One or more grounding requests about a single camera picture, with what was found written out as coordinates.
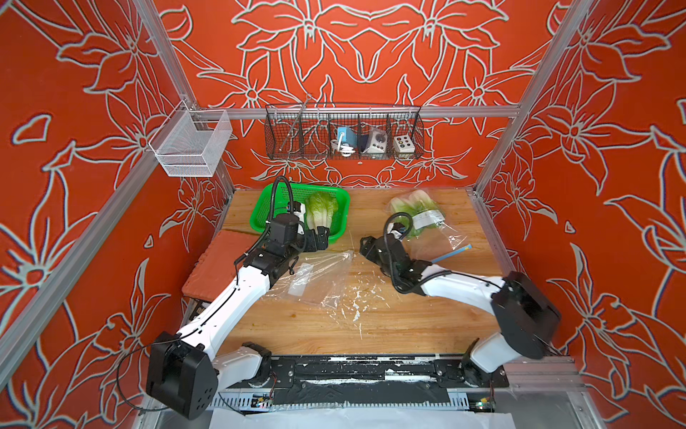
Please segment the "clear zip-top bag blue seal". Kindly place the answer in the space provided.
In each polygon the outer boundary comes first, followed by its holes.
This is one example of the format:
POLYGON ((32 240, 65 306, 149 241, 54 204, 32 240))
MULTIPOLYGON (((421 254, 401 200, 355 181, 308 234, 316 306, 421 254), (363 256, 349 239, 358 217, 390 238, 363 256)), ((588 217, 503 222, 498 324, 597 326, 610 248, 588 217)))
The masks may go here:
POLYGON ((293 273, 285 273, 262 301, 335 309, 347 287, 353 259, 352 250, 305 253, 298 259, 293 273))

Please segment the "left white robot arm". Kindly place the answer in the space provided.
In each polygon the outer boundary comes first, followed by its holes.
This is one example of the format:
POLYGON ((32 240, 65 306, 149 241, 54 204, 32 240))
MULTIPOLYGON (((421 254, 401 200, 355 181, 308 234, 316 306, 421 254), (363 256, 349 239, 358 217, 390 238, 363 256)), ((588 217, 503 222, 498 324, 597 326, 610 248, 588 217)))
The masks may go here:
POLYGON ((258 241, 236 263, 239 270, 212 303, 176 334, 162 332, 150 346, 146 394, 188 420, 198 418, 219 391, 248 382, 257 386, 271 376, 271 352, 252 342, 232 353, 219 349, 256 302, 299 256, 317 249, 317 232, 302 212, 277 214, 258 241))

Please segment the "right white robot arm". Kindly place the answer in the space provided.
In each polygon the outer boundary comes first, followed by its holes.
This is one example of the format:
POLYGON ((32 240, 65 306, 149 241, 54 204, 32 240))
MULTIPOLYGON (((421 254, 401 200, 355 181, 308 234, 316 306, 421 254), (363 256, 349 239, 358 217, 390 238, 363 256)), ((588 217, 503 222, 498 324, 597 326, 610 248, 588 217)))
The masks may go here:
POLYGON ((512 360, 540 360, 550 355, 550 341, 561 314, 524 273, 486 277, 448 270, 412 259, 391 234, 364 237, 359 253, 376 264, 400 294, 454 300, 496 318, 499 331, 473 342, 462 357, 460 371, 469 385, 484 386, 512 360))

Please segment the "green chinese cabbage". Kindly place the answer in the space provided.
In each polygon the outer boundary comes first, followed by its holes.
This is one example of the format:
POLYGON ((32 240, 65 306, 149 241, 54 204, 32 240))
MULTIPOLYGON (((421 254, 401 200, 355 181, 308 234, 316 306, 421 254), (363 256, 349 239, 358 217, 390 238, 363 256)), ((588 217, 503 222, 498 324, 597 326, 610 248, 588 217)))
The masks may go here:
POLYGON ((339 211, 339 202, 332 194, 316 192, 305 200, 305 222, 309 230, 319 227, 330 229, 334 215, 339 211))

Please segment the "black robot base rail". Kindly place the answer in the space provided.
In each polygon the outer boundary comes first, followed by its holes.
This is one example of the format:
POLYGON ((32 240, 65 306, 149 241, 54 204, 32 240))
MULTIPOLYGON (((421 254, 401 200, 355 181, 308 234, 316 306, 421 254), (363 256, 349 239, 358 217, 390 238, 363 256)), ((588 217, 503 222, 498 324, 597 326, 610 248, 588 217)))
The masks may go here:
POLYGON ((493 412, 507 373, 467 377, 460 354, 276 356, 264 384, 275 407, 493 412))

